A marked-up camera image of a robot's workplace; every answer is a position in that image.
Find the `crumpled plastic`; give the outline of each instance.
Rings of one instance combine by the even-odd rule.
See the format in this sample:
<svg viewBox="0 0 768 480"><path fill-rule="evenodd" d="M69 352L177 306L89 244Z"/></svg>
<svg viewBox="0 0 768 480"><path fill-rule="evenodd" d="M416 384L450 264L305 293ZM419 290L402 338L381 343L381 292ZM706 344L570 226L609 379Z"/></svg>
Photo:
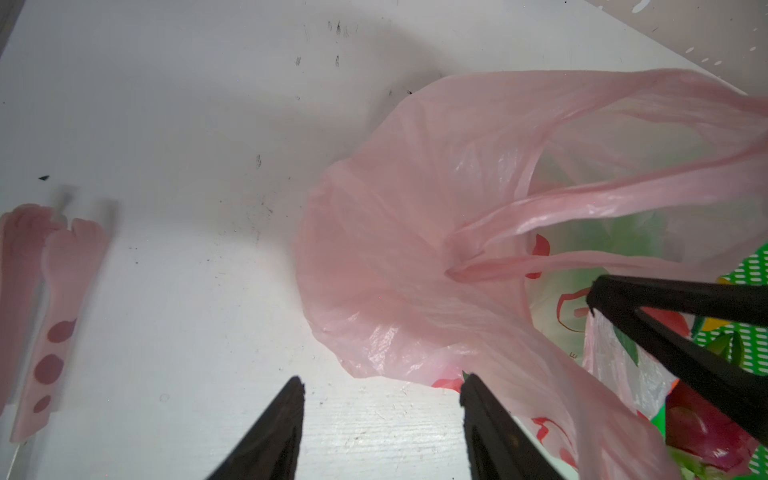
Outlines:
<svg viewBox="0 0 768 480"><path fill-rule="evenodd" d="M581 478L679 478L580 366L600 273L714 281L768 240L768 102L689 71L443 78L310 194L296 278L353 376L475 372Z"/></svg>

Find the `white tabletop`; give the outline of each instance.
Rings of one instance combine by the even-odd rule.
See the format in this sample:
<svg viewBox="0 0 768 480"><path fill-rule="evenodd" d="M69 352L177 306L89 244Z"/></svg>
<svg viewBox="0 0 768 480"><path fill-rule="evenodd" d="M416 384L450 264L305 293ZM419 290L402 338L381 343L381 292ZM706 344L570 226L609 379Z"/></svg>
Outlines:
<svg viewBox="0 0 768 480"><path fill-rule="evenodd" d="M114 239L22 478L204 478L291 375L298 478L468 478L458 394L353 379L312 337L306 193L441 76L661 67L695 68L582 0L27 0L0 211L66 203Z"/></svg>

